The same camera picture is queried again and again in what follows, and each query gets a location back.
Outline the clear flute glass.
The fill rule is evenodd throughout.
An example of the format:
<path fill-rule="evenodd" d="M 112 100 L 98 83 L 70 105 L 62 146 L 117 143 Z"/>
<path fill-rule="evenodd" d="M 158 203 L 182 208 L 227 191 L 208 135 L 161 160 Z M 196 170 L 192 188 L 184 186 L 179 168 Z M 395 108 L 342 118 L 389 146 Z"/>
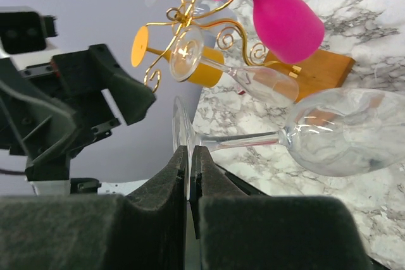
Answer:
<path fill-rule="evenodd" d="M 201 62 L 221 70 L 222 75 L 230 76 L 246 93 L 263 102 L 289 106 L 298 97 L 297 82 L 274 69 L 262 66 L 227 66 L 208 58 L 202 58 Z"/>

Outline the pink plastic wine glass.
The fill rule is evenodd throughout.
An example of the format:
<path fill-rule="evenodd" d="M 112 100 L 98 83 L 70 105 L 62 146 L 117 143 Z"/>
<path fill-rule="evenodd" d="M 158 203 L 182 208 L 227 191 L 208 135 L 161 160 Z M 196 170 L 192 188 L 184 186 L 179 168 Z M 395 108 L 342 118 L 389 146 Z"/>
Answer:
<path fill-rule="evenodd" d="M 321 46 L 325 26 L 303 0 L 252 1 L 256 33 L 282 62 L 301 62 Z"/>

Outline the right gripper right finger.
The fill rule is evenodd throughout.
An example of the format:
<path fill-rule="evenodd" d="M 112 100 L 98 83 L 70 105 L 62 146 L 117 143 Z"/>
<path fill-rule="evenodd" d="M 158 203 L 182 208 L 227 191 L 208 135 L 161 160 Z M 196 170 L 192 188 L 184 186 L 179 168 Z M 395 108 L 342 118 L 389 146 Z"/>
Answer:
<path fill-rule="evenodd" d="M 192 156 L 203 269 L 371 269 L 354 219 L 326 196 L 248 195 L 205 147 Z"/>

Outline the yellow plastic wine glass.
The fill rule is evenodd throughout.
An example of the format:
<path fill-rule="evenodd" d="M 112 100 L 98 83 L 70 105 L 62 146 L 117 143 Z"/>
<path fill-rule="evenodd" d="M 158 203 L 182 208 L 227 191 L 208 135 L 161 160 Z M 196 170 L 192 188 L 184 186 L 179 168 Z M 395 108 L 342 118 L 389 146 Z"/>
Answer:
<path fill-rule="evenodd" d="M 167 53 L 153 49 L 149 44 L 149 30 L 146 26 L 140 27 L 132 44 L 131 64 L 137 67 L 141 64 L 147 52 L 162 55 L 170 65 L 170 73 L 178 82 L 188 81 L 202 87 L 215 86 L 222 71 L 201 62 L 208 58 L 223 64 L 223 54 L 204 45 L 203 33 L 196 26 L 187 27 L 177 38 L 173 49 Z"/>

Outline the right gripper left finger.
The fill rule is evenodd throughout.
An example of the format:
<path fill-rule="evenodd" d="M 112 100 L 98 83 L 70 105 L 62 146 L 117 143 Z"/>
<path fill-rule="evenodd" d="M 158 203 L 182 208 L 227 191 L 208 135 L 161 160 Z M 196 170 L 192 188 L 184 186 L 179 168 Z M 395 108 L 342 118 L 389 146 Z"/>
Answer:
<path fill-rule="evenodd" d="M 2 269 L 183 269 L 187 150 L 129 195 L 1 198 Z"/>

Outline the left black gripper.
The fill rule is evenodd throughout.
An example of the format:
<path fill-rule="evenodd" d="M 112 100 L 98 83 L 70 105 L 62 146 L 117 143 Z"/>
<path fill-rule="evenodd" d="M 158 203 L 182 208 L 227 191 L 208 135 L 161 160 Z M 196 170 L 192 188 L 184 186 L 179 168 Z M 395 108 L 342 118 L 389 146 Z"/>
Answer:
<path fill-rule="evenodd" d="M 120 125 L 102 91 L 109 90 L 127 125 L 156 101 L 107 45 L 59 54 L 19 71 L 1 60 L 1 148 L 26 156 L 28 180 L 68 180 L 70 161 Z"/>

